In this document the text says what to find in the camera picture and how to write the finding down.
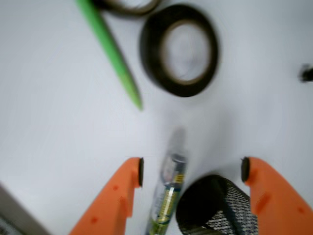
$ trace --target roll of tape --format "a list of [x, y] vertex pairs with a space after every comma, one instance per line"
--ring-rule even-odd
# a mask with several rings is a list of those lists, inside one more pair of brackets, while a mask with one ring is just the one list
[[143, 15], [152, 11], [161, 0], [93, 0], [103, 7], [126, 15]]
[[[182, 25], [193, 25], [204, 35], [207, 60], [198, 60], [202, 71], [188, 80], [176, 76], [166, 58], [166, 41]], [[200, 93], [212, 80], [218, 64], [218, 41], [208, 19], [187, 5], [172, 5], [152, 15], [144, 25], [140, 39], [140, 54], [149, 77], [159, 86], [178, 96], [189, 97]]]

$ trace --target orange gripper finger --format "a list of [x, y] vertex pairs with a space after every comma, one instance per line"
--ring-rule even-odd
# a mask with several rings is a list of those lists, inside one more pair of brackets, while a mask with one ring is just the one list
[[130, 158], [97, 195], [70, 235], [124, 235], [133, 213], [134, 189], [142, 186], [143, 159]]
[[250, 187], [260, 235], [313, 235], [312, 209], [269, 164], [244, 158], [242, 180]]

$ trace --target green marker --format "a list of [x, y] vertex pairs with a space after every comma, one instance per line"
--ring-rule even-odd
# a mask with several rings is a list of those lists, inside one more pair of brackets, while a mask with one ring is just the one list
[[97, 8], [92, 3], [92, 0], [77, 0], [77, 2], [82, 8], [89, 24], [93, 29], [93, 32], [97, 36], [102, 49], [110, 59], [128, 95], [131, 97], [135, 105], [142, 110], [142, 103], [138, 89], [129, 69], [127, 68], [123, 56], [121, 55], [108, 27], [104, 22], [104, 19], [100, 16]]

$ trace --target black object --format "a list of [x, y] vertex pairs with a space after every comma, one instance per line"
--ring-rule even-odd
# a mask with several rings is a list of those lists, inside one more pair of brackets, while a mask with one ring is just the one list
[[250, 160], [249, 158], [245, 157], [241, 163], [241, 180], [243, 182], [249, 179], [250, 174]]
[[143, 161], [143, 158], [140, 158], [140, 161], [139, 161], [139, 185], [140, 187], [142, 187], [142, 181], [143, 181], [143, 165], [144, 165], [144, 161]]
[[[210, 64], [205, 72], [188, 84], [176, 81], [164, 69], [161, 58], [161, 45], [168, 31], [179, 21], [193, 23], [200, 27], [210, 45]], [[187, 5], [172, 5], [152, 15], [144, 25], [140, 54], [143, 66], [149, 77], [158, 85], [178, 96], [189, 97], [200, 93], [212, 80], [218, 63], [218, 42], [214, 30], [206, 17], [195, 8]]]
[[306, 66], [301, 72], [301, 80], [303, 82], [313, 82], [313, 68]]
[[155, 9], [161, 0], [150, 0], [150, 2], [142, 7], [129, 7], [117, 0], [93, 0], [97, 7], [114, 11], [123, 15], [144, 15]]
[[203, 177], [187, 189], [178, 203], [176, 220], [184, 235], [258, 234], [250, 198], [218, 175]]

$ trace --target white table surface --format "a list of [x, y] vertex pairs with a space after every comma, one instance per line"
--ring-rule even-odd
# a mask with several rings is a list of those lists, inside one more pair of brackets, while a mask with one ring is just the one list
[[[159, 8], [173, 4], [165, 0]], [[214, 82], [180, 98], [144, 72], [145, 22], [106, 15], [143, 97], [131, 102], [74, 1], [0, 3], [0, 183], [53, 235], [70, 232], [115, 170], [145, 159], [126, 234], [146, 224], [173, 131], [187, 131], [186, 186], [217, 172], [240, 181], [240, 158], [265, 159], [313, 206], [313, 1], [193, 0], [214, 22]], [[173, 219], [168, 234], [180, 234]]]

